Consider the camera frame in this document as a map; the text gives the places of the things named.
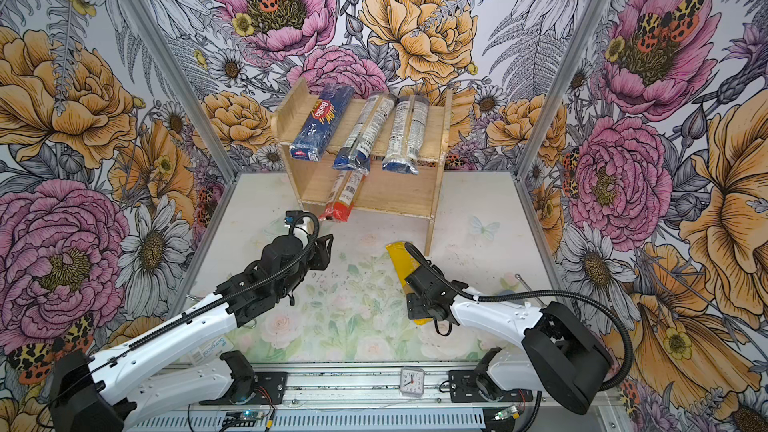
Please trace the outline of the red spaghetti bag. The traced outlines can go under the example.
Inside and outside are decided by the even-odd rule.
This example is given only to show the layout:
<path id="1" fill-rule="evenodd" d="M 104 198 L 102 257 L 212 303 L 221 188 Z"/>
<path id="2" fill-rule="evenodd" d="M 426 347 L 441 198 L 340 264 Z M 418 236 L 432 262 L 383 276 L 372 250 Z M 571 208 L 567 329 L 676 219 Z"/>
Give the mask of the red spaghetti bag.
<path id="1" fill-rule="evenodd" d="M 357 170 L 340 171 L 319 218 L 347 222 L 366 175 Z"/>

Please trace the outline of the small white clock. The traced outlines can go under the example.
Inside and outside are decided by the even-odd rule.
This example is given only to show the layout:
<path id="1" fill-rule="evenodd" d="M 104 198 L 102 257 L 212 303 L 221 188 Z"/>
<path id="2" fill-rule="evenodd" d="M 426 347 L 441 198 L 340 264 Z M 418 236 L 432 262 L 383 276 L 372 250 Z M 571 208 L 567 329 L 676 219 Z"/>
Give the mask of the small white clock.
<path id="1" fill-rule="evenodd" d="M 426 373 L 417 367 L 403 367 L 400 372 L 399 392 L 405 397 L 420 398 L 425 390 Z"/>

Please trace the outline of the blue-end spaghetti bag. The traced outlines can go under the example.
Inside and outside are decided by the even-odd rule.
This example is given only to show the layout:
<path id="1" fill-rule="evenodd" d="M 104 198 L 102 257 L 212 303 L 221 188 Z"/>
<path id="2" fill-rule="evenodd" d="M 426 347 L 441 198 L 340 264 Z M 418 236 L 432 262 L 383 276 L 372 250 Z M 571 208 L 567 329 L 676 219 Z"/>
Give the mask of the blue-end spaghetti bag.
<path id="1" fill-rule="evenodd" d="M 396 102 L 397 98 L 386 92 L 372 95 L 366 100 L 334 160 L 335 170 L 358 171 L 364 175 L 370 172 L 373 147 Z"/>
<path id="2" fill-rule="evenodd" d="M 418 175 L 416 162 L 424 143 L 429 101 L 421 95 L 402 96 L 394 110 L 394 120 L 382 170 Z"/>

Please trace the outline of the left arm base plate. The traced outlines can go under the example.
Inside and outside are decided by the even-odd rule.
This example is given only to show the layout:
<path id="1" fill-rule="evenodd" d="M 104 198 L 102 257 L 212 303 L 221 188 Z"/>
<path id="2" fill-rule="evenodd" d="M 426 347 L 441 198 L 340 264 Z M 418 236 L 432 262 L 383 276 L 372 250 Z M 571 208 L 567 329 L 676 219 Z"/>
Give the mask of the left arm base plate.
<path id="1" fill-rule="evenodd" d="M 287 379 L 287 372 L 257 372 L 248 384 L 235 382 L 222 397 L 201 401 L 200 405 L 281 405 Z"/>

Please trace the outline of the small white blue packet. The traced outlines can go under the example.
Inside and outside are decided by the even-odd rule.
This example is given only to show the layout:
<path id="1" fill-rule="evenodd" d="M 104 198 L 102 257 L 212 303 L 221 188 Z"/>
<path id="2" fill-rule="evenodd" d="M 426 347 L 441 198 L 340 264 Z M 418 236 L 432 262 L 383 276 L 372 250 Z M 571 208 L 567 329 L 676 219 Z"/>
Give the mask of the small white blue packet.
<path id="1" fill-rule="evenodd" d="M 220 336 L 195 348 L 188 354 L 188 357 L 192 364 L 203 364 L 233 349 L 233 343 L 226 336 Z"/>

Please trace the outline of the metal rod tool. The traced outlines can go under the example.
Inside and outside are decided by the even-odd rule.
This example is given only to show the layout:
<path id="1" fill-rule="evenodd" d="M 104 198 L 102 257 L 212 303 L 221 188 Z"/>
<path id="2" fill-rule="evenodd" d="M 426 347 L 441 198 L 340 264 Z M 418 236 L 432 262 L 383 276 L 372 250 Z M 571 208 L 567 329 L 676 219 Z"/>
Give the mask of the metal rod tool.
<path id="1" fill-rule="evenodd" d="M 526 292 L 533 292 L 534 289 L 532 289 L 529 284 L 524 280 L 521 274 L 515 274 L 515 279 L 520 284 L 520 287 L 526 291 Z"/>

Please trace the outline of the aluminium front rail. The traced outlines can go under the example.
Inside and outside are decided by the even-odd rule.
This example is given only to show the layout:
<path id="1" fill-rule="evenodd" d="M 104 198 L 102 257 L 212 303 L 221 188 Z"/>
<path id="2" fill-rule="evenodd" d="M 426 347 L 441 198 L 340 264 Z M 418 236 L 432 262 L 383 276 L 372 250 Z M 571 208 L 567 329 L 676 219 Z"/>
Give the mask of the aluminium front rail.
<path id="1" fill-rule="evenodd" d="M 425 390 L 420 398 L 405 397 L 398 386 L 403 367 L 425 371 Z M 534 411 L 544 418 L 545 409 L 558 408 L 546 393 L 535 394 L 532 403 L 452 403 L 447 390 L 448 371 L 474 370 L 473 362 L 363 362 L 257 364 L 257 372 L 288 373 L 281 405 L 213 405 L 194 403 L 144 420 L 127 430 L 217 431 L 228 414 L 267 411 L 275 419 L 271 430 L 384 430 L 443 429 L 478 430 L 489 425 L 495 410 L 521 406 L 525 419 Z"/>

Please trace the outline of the yellow spaghetti bag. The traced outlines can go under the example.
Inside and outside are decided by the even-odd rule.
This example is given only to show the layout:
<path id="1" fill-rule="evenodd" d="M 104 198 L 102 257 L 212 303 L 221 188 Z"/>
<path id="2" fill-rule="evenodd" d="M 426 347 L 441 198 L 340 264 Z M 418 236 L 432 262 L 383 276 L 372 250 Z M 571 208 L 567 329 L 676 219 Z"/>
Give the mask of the yellow spaghetti bag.
<path id="1" fill-rule="evenodd" d="M 404 242 L 394 242 L 386 246 L 387 253 L 392 261 L 395 273 L 405 295 L 413 292 L 406 278 L 414 272 L 419 266 L 419 262 L 414 259 L 406 250 Z"/>

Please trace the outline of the green circuit board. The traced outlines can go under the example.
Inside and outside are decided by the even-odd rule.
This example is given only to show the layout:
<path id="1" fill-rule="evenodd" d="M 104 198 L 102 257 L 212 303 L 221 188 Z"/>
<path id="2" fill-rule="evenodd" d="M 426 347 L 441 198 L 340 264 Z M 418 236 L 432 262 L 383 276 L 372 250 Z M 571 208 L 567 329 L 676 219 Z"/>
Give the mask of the green circuit board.
<path id="1" fill-rule="evenodd" d="M 234 415 L 228 414 L 221 424 L 221 431 L 229 429 L 265 429 L 271 423 L 272 413 L 267 411 L 246 410 Z"/>

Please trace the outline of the wooden two-tier shelf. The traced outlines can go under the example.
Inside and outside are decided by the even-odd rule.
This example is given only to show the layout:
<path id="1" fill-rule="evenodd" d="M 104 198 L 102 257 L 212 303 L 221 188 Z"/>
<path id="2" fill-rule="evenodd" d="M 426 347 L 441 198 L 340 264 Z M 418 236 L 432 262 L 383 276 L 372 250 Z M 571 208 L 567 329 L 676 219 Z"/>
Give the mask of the wooden two-tier shelf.
<path id="1" fill-rule="evenodd" d="M 271 128 L 280 147 L 291 186 L 299 205 L 315 214 L 323 211 L 338 172 L 332 168 L 334 156 L 357 120 L 365 101 L 353 99 L 345 112 L 322 159 L 318 162 L 293 159 L 289 146 L 301 131 L 318 96 L 309 91 L 305 79 L 291 87 L 271 120 Z M 419 162 L 419 173 L 400 174 L 384 171 L 381 160 L 386 154 L 393 120 L 382 128 L 373 147 L 372 170 L 358 193 L 356 209 L 424 219 L 428 222 L 425 254 L 431 252 L 439 204 L 444 165 L 449 145 L 453 92 L 448 91 L 442 106 L 431 105 Z"/>

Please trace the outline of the blue Barilla spaghetti box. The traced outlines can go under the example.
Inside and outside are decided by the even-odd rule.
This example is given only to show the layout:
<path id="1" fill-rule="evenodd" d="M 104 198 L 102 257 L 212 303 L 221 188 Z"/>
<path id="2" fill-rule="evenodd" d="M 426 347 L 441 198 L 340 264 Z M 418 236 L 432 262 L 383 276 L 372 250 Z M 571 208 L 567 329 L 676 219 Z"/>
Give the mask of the blue Barilla spaghetti box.
<path id="1" fill-rule="evenodd" d="M 291 143 L 290 156 L 296 160 L 319 162 L 354 95 L 355 88 L 350 85 L 326 85 Z"/>

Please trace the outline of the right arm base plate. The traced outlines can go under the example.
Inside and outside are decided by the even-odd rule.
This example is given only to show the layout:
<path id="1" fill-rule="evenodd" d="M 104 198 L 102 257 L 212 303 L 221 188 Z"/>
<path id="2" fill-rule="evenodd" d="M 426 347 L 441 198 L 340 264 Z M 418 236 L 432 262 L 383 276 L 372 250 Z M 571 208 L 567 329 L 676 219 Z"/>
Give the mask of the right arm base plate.
<path id="1" fill-rule="evenodd" d="M 449 370 L 447 390 L 452 403 L 532 403 L 535 397 L 525 389 L 503 391 L 474 370 Z"/>

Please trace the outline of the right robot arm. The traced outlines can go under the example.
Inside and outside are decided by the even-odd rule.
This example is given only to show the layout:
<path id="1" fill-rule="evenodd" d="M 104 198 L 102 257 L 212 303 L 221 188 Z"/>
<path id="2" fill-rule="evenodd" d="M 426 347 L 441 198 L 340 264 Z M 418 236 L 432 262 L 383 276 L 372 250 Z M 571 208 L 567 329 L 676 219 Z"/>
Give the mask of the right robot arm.
<path id="1" fill-rule="evenodd" d="M 431 264 L 416 268 L 405 282 L 409 318 L 485 332 L 526 355 L 517 359 L 493 347 L 473 371 L 453 374 L 449 383 L 458 402 L 474 397 L 522 401 L 546 393 L 583 415 L 598 393 L 621 379 L 607 349 L 557 301 L 538 307 L 530 304 L 527 294 L 483 295 L 466 283 L 447 280 Z"/>

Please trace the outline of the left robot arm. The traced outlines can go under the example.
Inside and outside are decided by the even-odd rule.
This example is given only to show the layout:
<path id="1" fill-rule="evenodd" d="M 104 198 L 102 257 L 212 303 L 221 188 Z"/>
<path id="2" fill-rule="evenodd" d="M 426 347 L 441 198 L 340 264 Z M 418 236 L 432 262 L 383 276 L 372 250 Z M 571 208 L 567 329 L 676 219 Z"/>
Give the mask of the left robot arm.
<path id="1" fill-rule="evenodd" d="M 133 339 L 88 356 L 71 352 L 53 369 L 48 411 L 56 431 L 124 431 L 151 417 L 205 401 L 250 401 L 262 390 L 249 360 L 231 350 L 167 375 L 182 356 L 271 311 L 310 270 L 331 261 L 332 235 L 317 216 L 285 215 L 287 232 L 259 259 L 170 320 Z"/>

